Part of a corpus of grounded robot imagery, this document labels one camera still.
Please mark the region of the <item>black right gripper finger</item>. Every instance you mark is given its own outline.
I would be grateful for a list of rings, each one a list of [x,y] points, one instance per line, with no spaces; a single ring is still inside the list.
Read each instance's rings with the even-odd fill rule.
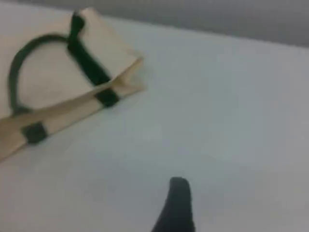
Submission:
[[[163,209],[152,231],[194,232],[195,230],[190,184],[183,177],[172,177]]]

